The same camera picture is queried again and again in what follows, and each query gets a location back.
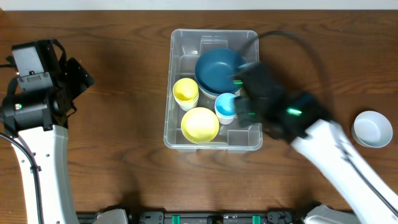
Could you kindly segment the dark blue bowl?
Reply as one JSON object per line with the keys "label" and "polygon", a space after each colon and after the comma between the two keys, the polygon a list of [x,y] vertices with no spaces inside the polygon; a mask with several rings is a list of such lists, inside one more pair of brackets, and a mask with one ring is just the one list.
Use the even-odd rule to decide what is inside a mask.
{"label": "dark blue bowl", "polygon": [[240,84],[235,84],[233,75],[245,59],[234,50],[227,48],[212,49],[199,57],[195,65],[195,79],[207,92],[213,95],[236,93]]}
{"label": "dark blue bowl", "polygon": [[231,80],[195,80],[200,90],[211,97],[217,97],[223,93],[237,94],[241,84],[235,84]]}

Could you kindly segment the yellow small bowl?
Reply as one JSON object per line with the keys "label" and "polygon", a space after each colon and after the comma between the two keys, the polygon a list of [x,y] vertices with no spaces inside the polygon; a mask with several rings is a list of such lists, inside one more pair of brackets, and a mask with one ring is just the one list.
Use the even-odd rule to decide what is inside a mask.
{"label": "yellow small bowl", "polygon": [[212,141],[218,134],[219,128],[218,118],[208,108],[191,109],[184,114],[181,120],[184,137],[195,144]]}

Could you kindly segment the pink cup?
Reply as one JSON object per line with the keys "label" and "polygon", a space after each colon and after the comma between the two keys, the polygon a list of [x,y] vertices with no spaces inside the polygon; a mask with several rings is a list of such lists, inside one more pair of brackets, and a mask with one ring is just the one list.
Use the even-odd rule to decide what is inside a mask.
{"label": "pink cup", "polygon": [[236,118],[236,114],[231,115],[231,116],[225,116],[219,112],[216,112],[216,116],[218,118],[218,121],[223,125],[232,123],[234,121],[234,119]]}

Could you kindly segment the grey blue small bowl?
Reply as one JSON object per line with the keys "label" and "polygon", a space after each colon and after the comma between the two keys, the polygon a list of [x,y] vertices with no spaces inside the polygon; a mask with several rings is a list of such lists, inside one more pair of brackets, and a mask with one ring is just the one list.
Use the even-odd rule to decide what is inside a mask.
{"label": "grey blue small bowl", "polygon": [[381,148],[391,142],[393,128],[383,114],[376,111],[363,111],[355,118],[351,135],[361,146]]}

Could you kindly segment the cream green bowl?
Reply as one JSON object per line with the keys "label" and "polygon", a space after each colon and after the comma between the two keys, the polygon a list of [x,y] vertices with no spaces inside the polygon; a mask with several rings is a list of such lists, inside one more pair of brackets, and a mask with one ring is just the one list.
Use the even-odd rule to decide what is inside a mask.
{"label": "cream green bowl", "polygon": [[[211,92],[209,92],[209,91],[203,89],[201,86],[199,86],[199,90],[200,90],[205,96],[207,96],[207,97],[209,97],[209,98],[211,98],[211,99],[213,99],[213,100],[217,99],[217,97],[219,97],[219,95],[220,95],[220,94],[211,93]],[[238,91],[234,92],[234,95],[240,96],[240,95],[241,95],[241,89],[239,89]]]}

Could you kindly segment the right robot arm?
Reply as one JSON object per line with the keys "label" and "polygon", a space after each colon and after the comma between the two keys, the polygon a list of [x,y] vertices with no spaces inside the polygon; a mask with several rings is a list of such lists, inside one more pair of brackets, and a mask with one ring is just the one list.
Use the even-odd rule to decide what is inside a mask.
{"label": "right robot arm", "polygon": [[263,63],[238,66],[231,78],[240,126],[263,132],[306,157],[346,200],[361,223],[397,223],[397,194],[347,138],[330,110],[307,92],[288,93]]}

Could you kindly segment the cream white cup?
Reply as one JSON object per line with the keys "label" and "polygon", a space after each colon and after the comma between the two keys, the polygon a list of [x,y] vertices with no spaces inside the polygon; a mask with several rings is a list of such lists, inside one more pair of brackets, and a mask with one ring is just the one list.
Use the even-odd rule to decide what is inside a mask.
{"label": "cream white cup", "polygon": [[183,110],[183,111],[189,111],[193,108],[195,108],[197,106],[197,102],[194,101],[193,103],[180,103],[178,102],[179,107]]}

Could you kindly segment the light blue cup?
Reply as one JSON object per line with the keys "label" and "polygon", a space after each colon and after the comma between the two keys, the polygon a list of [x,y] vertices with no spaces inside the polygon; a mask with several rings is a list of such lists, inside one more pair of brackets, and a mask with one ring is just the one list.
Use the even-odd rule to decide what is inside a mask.
{"label": "light blue cup", "polygon": [[223,93],[215,101],[215,110],[223,116],[234,116],[236,114],[234,99],[236,95]]}

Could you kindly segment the yellow cup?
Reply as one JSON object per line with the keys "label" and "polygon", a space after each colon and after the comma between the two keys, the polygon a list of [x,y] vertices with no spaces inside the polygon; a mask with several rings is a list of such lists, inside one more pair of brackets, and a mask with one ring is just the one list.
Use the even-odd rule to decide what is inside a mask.
{"label": "yellow cup", "polygon": [[174,97],[179,101],[189,101],[198,95],[198,85],[191,78],[181,78],[173,86]]}
{"label": "yellow cup", "polygon": [[197,101],[199,98],[199,94],[197,94],[195,97],[189,99],[189,100],[180,100],[178,99],[176,96],[174,97],[175,101],[179,104],[179,105],[196,105]]}

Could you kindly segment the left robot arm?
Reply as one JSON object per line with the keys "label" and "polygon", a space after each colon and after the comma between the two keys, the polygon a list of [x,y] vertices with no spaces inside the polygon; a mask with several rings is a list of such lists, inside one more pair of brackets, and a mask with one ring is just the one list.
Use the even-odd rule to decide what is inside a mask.
{"label": "left robot arm", "polygon": [[68,118],[94,78],[56,39],[14,45],[7,61],[17,75],[1,103],[1,138],[18,159],[28,223],[128,223],[123,208],[77,214],[73,203]]}

